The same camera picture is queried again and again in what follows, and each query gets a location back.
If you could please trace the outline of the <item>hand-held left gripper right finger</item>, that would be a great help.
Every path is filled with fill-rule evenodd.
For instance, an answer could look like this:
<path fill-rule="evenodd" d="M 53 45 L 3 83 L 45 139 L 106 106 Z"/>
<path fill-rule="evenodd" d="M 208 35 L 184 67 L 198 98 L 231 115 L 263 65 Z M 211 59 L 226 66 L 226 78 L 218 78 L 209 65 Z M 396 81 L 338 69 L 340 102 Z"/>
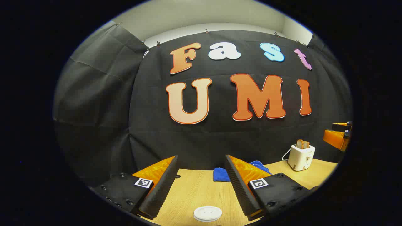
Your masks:
<path fill-rule="evenodd" d="M 307 189 L 284 173 L 271 175 L 231 155 L 226 156 L 225 168 L 249 221 L 276 217 L 318 189 Z"/>

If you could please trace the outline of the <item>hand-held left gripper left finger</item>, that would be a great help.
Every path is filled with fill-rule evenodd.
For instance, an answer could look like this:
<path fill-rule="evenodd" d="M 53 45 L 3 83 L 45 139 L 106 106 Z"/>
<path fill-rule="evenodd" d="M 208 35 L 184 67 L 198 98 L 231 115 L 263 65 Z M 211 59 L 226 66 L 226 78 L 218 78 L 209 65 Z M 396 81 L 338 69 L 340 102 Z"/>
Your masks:
<path fill-rule="evenodd" d="M 157 217 L 178 173 L 177 155 L 136 173 L 116 173 L 90 189 L 107 202 L 134 215 Z"/>

